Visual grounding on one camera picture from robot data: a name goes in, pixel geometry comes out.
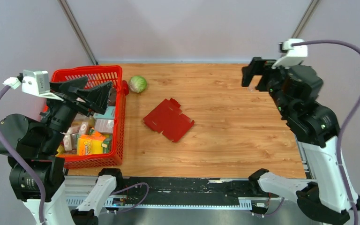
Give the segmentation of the red paper box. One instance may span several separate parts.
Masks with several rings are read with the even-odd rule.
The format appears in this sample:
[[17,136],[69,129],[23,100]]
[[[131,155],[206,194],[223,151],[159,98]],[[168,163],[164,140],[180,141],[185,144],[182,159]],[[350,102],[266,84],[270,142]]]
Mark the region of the red paper box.
[[180,104],[173,98],[164,99],[143,118],[151,130],[177,143],[195,124],[195,121],[182,113]]

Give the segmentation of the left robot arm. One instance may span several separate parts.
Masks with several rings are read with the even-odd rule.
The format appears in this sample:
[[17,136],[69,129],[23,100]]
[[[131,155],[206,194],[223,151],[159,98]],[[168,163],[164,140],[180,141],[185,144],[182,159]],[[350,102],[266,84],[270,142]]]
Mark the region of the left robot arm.
[[111,81],[90,89],[83,76],[65,82],[43,80],[21,73],[4,81],[0,100],[9,89],[46,98],[47,111],[37,121],[21,114],[0,120],[0,154],[11,166],[10,185],[18,200],[29,209],[39,225],[96,225],[105,202],[124,190],[120,169],[101,170],[95,186],[83,203],[70,210],[65,195],[64,158],[57,149],[76,115],[103,113],[113,87]]

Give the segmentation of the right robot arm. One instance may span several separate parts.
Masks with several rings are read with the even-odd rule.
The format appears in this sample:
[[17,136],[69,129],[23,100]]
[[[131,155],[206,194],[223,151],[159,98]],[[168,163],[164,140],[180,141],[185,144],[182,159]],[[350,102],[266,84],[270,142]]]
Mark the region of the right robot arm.
[[296,203],[310,219],[330,225],[343,225],[349,211],[360,210],[358,195],[348,176],[342,176],[342,154],[336,150],[340,127],[335,113],[317,102],[323,80],[305,65],[274,67],[274,60],[254,57],[242,68],[243,87],[260,75],[258,91],[269,93],[281,119],[294,133],[304,150],[311,180],[287,179],[267,169],[249,176],[248,189],[254,196],[272,193]]

